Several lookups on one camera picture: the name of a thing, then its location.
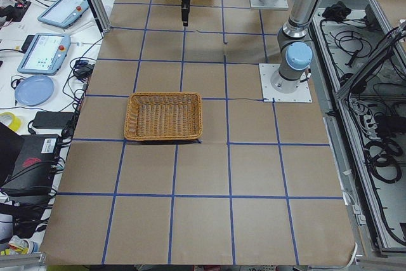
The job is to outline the yellow tape roll on desk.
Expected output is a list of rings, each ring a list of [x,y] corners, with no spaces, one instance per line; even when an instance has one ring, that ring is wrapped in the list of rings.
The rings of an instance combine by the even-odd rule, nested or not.
[[[21,119],[11,112],[0,113],[0,122],[14,132],[17,132],[22,125]]]

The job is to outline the brown wicker basket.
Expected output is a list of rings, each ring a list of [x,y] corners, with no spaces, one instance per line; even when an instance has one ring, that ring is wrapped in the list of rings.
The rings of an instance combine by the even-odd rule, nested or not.
[[[132,141],[196,140],[202,97],[194,92],[141,92],[128,98],[124,137]]]

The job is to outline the teach pendant far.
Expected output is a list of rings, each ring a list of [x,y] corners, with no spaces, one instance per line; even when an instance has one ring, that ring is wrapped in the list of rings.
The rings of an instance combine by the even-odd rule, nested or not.
[[[87,0],[57,0],[37,20],[47,25],[67,29],[89,9]]]

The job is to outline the teach pendant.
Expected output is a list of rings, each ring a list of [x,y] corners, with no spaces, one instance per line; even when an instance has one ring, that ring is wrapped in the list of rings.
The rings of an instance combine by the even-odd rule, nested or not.
[[[87,0],[57,0],[37,20],[47,25],[67,29],[89,9]]]
[[[55,75],[67,56],[70,43],[70,36],[66,34],[37,33],[17,71],[21,74]]]

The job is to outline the teach pendant near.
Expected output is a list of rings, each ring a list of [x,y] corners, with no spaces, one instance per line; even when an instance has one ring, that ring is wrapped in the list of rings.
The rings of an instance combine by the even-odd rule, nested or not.
[[[55,75],[67,56],[70,43],[70,36],[66,34],[37,33],[17,71],[21,74]]]

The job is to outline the light blue plate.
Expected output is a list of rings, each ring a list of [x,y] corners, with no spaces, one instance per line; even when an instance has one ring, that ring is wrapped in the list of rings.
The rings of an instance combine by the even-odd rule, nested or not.
[[[54,92],[54,82],[48,76],[35,75],[21,81],[15,89],[15,100],[26,106],[46,102]]]

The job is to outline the black power adapter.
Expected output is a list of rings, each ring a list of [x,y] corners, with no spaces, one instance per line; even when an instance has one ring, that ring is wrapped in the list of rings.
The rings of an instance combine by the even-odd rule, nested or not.
[[[74,117],[73,112],[37,112],[28,124],[30,134],[35,134],[35,129],[63,129]]]

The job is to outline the black computer box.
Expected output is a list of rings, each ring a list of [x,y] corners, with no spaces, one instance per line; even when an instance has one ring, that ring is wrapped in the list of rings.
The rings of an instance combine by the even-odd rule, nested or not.
[[[50,193],[58,164],[58,135],[1,137],[1,192],[9,196]]]

